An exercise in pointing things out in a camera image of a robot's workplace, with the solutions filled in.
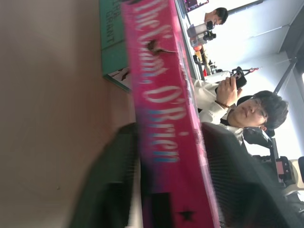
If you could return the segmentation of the teal paperback book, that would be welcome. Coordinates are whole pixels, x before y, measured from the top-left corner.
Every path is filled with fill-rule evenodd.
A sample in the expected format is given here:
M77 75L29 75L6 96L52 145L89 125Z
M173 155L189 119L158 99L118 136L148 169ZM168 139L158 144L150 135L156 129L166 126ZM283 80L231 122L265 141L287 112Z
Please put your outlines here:
M124 91L131 90L120 0L99 0L103 78Z

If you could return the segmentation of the black office chair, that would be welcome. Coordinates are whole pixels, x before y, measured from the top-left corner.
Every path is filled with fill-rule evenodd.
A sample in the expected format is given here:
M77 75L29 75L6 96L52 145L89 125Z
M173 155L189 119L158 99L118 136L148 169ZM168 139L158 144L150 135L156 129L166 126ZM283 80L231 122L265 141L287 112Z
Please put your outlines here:
M270 151L270 160L276 162L279 158L277 152L276 139L269 137L265 131L259 127L247 127L243 129L243 138L249 144L256 144L267 148Z

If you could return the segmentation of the clear bottle with black lid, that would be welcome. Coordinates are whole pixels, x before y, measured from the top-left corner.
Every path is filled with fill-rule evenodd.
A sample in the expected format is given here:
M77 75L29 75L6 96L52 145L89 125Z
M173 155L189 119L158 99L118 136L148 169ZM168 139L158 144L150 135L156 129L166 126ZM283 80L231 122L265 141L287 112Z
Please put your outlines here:
M213 33L212 31L205 31L194 38L190 38L190 45L192 47L202 46L207 44L209 41L214 40L216 37L217 34Z

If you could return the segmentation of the bystander hand with phone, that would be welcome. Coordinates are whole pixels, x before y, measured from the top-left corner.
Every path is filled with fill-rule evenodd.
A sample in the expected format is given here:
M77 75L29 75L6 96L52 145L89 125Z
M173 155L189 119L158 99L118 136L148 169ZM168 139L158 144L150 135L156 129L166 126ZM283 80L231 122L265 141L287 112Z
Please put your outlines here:
M217 87L216 103L228 109L238 101L241 94L242 89L237 90L235 77L226 77Z

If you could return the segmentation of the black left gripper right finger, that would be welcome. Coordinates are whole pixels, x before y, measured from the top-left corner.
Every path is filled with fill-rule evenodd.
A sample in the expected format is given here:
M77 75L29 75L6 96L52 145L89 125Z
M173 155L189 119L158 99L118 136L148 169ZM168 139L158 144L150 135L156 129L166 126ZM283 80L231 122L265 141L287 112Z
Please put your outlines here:
M222 126L201 125L209 170L226 228L304 228L275 178Z

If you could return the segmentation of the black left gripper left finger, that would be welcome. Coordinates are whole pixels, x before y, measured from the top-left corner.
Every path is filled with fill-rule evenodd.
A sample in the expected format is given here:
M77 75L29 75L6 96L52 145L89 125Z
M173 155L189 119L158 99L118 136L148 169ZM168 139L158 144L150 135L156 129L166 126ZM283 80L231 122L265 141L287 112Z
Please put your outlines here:
M128 225L138 160L135 123L121 127L93 162L77 202L77 228Z

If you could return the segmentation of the dark-haired person at desk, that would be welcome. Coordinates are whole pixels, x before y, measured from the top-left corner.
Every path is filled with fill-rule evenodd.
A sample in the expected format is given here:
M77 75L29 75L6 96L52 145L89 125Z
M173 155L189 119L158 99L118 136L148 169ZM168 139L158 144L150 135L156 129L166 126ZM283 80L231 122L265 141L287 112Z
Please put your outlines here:
M228 10L226 8L220 7L216 8L212 12L205 13L205 22L212 21L213 25L223 25L228 18Z

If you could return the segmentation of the black smartphone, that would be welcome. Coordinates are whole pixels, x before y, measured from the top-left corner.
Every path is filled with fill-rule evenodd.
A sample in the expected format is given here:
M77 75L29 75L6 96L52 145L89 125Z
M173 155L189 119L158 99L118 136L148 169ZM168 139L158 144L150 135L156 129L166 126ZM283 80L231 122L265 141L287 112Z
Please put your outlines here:
M245 74L242 70L241 67L237 67L235 69L232 70L232 75L235 77L236 79L236 87L237 90L242 88L244 85L246 85L247 80L245 78Z

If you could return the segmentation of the beige device with pink panel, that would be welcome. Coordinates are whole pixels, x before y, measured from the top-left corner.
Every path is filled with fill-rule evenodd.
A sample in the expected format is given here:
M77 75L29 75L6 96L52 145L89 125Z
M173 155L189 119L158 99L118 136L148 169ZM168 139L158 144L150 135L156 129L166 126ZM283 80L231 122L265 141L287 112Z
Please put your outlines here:
M286 185L285 196L304 190L304 156L292 160L282 156L276 159L276 170L279 180Z

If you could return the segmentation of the computer monitor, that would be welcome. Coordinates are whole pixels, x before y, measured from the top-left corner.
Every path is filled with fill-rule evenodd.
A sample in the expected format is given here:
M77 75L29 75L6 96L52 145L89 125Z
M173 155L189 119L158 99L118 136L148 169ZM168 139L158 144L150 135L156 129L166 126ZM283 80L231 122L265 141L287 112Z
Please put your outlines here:
M184 4L187 12L195 10L208 3L209 0L184 0Z

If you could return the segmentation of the seated person with glasses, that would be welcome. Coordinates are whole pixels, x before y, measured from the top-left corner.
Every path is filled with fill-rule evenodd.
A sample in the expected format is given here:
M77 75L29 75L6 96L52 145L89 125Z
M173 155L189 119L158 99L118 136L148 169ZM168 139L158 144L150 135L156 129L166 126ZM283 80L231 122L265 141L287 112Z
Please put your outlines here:
M277 94L264 90L238 103L220 119L220 123L243 144L243 132L246 128L273 131L285 122L287 114L288 102Z

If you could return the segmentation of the pink hardcover book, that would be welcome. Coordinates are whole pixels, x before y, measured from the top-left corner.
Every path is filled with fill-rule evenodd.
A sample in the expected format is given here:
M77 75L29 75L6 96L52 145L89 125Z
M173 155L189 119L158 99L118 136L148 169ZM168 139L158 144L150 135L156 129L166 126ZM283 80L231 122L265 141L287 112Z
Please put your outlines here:
M174 0L121 0L143 228L220 228Z

